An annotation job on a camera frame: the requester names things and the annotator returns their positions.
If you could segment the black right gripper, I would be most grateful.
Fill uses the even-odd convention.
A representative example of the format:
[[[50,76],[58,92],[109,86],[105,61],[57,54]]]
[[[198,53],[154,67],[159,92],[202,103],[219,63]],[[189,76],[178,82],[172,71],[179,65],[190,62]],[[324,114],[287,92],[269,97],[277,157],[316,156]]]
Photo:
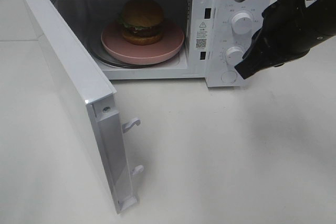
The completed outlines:
[[[262,28],[254,33],[242,61],[234,67],[243,79],[309,52],[309,46],[299,41],[304,31],[303,19],[299,17],[303,13],[302,4],[303,0],[277,0],[264,10]]]

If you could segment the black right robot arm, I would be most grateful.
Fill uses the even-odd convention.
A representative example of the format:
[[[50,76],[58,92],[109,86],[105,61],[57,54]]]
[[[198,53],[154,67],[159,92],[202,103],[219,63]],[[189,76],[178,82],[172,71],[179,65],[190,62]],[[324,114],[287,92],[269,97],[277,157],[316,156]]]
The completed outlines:
[[[235,66],[243,79],[297,60],[335,36],[335,0],[276,0],[262,17],[262,27]]]

